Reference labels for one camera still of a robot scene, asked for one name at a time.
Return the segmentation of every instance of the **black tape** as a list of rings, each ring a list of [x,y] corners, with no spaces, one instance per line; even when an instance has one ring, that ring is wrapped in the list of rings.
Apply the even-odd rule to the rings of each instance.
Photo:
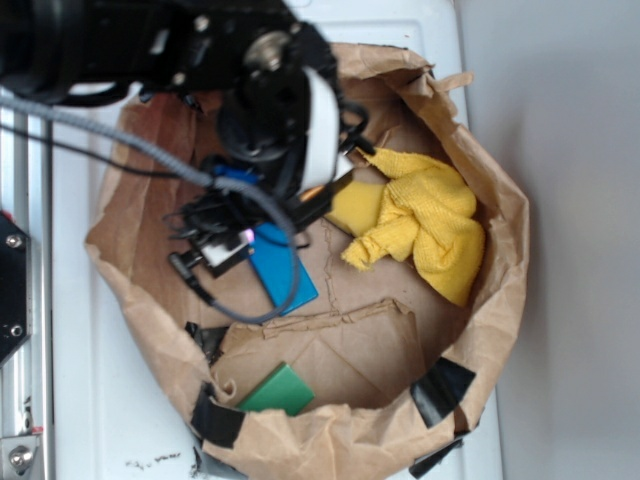
[[[413,478],[422,478],[429,473],[435,466],[437,466],[444,458],[449,455],[456,448],[462,447],[462,438],[455,439],[452,443],[446,447],[438,450],[437,452],[418,460],[415,465],[409,467],[409,473]]]
[[[245,413],[216,405],[211,398],[215,398],[213,386],[204,383],[193,410],[191,425],[208,442],[222,448],[233,448]]]
[[[476,374],[441,358],[411,385],[411,396],[427,428],[440,423],[464,398]]]
[[[200,328],[195,323],[189,322],[185,330],[202,349],[209,365],[213,365],[220,358],[220,344],[229,328]]]

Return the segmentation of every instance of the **yellow microfiber towel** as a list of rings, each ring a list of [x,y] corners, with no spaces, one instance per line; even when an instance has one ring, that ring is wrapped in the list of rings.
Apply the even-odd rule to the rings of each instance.
[[[364,271],[385,255],[402,262],[413,254],[420,276],[465,306],[485,240],[482,226],[471,219],[476,211],[471,189],[455,169],[427,155],[378,149],[365,157],[391,181],[375,226],[349,245],[343,260]]]

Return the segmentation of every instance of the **green block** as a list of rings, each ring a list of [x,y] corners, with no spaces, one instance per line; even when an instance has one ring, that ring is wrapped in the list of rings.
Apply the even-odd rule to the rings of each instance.
[[[315,394],[286,363],[281,364],[242,400],[237,408],[246,412],[281,409],[293,417],[300,413]]]

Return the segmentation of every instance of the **white metal surface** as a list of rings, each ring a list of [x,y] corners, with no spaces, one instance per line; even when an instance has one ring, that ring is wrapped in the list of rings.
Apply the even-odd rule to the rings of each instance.
[[[457,24],[447,0],[297,2],[332,40],[409,47],[437,64],[439,77],[460,71]],[[466,120],[463,92],[455,92]],[[91,113],[113,124],[117,107]],[[109,153],[109,144],[56,127],[67,141]],[[117,302],[82,244],[96,212],[102,167],[58,152],[54,165],[54,316],[57,478],[192,478],[191,432],[156,385]],[[407,472],[394,480],[408,479]],[[466,446],[427,478],[500,480],[495,401]]]

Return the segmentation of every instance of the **wire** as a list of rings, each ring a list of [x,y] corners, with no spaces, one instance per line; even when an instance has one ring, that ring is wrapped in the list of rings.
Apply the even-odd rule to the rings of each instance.
[[[123,132],[88,118],[54,110],[47,105],[22,98],[0,96],[0,107],[42,118],[50,122],[62,123],[102,137],[110,138],[148,155],[180,178],[201,187],[210,187],[213,183],[213,177],[211,175],[193,168],[175,155],[132,133]]]
[[[298,293],[298,287],[300,286],[300,262],[298,260],[298,253],[296,251],[295,227],[293,226],[293,223],[291,222],[289,217],[282,211],[278,203],[255,185],[251,185],[250,183],[236,180],[234,178],[217,177],[214,182],[214,187],[220,190],[229,190],[231,192],[236,192],[256,202],[262,207],[267,215],[271,217],[271,220],[273,220],[278,228],[282,230],[287,239],[287,247],[289,249],[290,260],[289,268],[291,269],[291,284],[289,286],[289,293],[287,294],[287,298],[284,300],[284,302],[282,302],[282,304],[278,305],[269,313],[266,313],[264,315],[257,317],[247,317],[234,312],[233,310],[230,310],[213,298],[210,302],[210,305],[212,307],[239,322],[264,323],[267,320],[271,320],[272,318],[275,318],[282,312],[284,312],[293,303],[296,294]]]
[[[151,177],[151,178],[166,178],[166,179],[179,178],[175,173],[154,172],[154,171],[151,171],[151,170],[141,170],[139,168],[130,167],[128,165],[122,165],[121,163],[114,162],[109,157],[102,156],[102,155],[100,155],[98,153],[94,153],[94,152],[92,152],[90,150],[85,150],[85,149],[76,147],[74,145],[71,145],[70,143],[65,143],[65,142],[61,142],[61,141],[58,141],[58,140],[53,140],[51,138],[40,137],[38,135],[34,135],[32,133],[29,133],[27,131],[11,127],[10,125],[7,125],[6,123],[0,123],[0,129],[6,130],[8,132],[11,132],[12,134],[18,135],[19,137],[28,138],[29,140],[34,140],[36,142],[44,143],[44,144],[52,146],[52,147],[61,148],[63,150],[68,150],[70,152],[78,153],[80,155],[86,155],[87,157],[90,157],[90,158],[92,158],[94,160],[98,160],[100,162],[104,162],[104,163],[106,163],[106,164],[108,164],[108,165],[110,165],[110,166],[112,166],[114,168],[122,170],[122,171],[124,171],[126,173],[130,173],[132,175],[140,175],[140,176]]]
[[[291,260],[291,284],[289,287],[289,293],[287,294],[287,298],[285,299],[285,301],[281,305],[275,307],[273,310],[264,315],[248,317],[234,312],[233,310],[230,310],[226,306],[222,305],[208,293],[204,292],[204,289],[202,289],[199,284],[194,283],[189,284],[189,286],[193,290],[198,290],[199,287],[199,289],[202,290],[204,294],[210,298],[210,301],[208,302],[210,306],[233,318],[234,320],[243,323],[264,323],[268,320],[271,320],[272,318],[279,316],[289,307],[289,305],[291,305],[291,303],[293,303],[300,284],[300,266],[296,251],[295,227],[293,226],[293,223],[286,215],[286,213],[282,211],[278,203],[272,197],[263,192],[260,188],[247,182],[233,178],[212,177],[207,173],[201,172],[191,167],[190,165],[187,165],[176,156],[137,135],[123,132],[107,125],[103,125],[99,122],[73,115],[71,113],[54,110],[49,106],[42,105],[37,102],[32,102],[30,100],[24,100],[20,98],[0,96],[0,107],[15,110],[16,112],[20,112],[25,115],[32,115],[34,117],[42,118],[50,122],[62,123],[71,127],[78,128],[80,130],[110,138],[119,143],[134,148],[144,153],[145,155],[148,155],[149,157],[153,158],[158,163],[165,166],[167,169],[171,170],[176,175],[188,182],[205,188],[214,188],[222,191],[236,192],[255,201],[263,208],[267,215],[271,217],[278,228],[283,231],[287,239],[287,246],[289,247],[289,255]]]

